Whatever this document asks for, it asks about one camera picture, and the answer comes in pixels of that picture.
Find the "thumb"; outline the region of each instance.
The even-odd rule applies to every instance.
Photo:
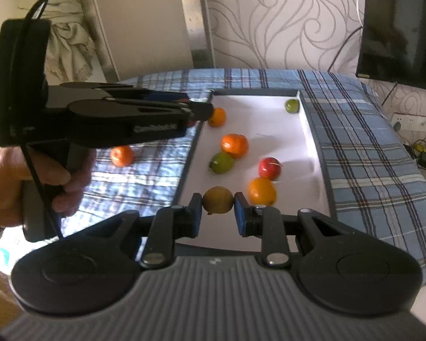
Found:
[[[31,147],[28,147],[28,153],[41,183],[58,186],[69,182],[71,174],[57,161]],[[8,167],[16,178],[23,181],[32,180],[30,169],[28,169],[24,154],[20,148],[12,148],[12,152],[7,159]]]

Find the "black screen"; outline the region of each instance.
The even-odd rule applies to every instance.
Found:
[[[357,75],[426,88],[426,0],[366,0]]]

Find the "swirl pattern wallpaper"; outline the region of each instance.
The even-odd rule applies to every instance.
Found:
[[[365,0],[207,0],[216,66],[327,70],[360,27]],[[355,75],[361,31],[344,46],[332,71]],[[366,81],[383,101],[392,84]],[[426,116],[426,91],[398,86],[385,103],[393,113]],[[409,142],[426,133],[407,133]]]

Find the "handle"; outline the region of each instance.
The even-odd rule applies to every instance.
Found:
[[[69,172],[78,170],[88,155],[88,149],[76,144],[70,144],[68,141],[50,141],[42,144],[35,144],[32,147],[49,157],[53,158],[64,166]],[[44,185],[44,192],[49,201],[55,196],[63,193],[63,186]],[[22,187],[23,202],[23,232],[27,241],[37,242],[46,240],[56,235],[49,217],[44,210],[44,204],[41,200],[36,185],[33,181],[25,181]],[[59,215],[57,224],[63,216]]]

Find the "plaid tablecloth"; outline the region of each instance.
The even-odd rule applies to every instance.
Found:
[[[338,219],[414,256],[426,283],[426,181],[393,131],[377,96],[357,79],[301,70],[200,69],[125,83],[187,92],[206,101],[213,88],[295,88],[316,127]],[[133,146],[137,162],[116,168],[100,150],[80,211],[64,221],[70,234],[126,209],[153,215],[170,205],[191,147],[183,138]]]

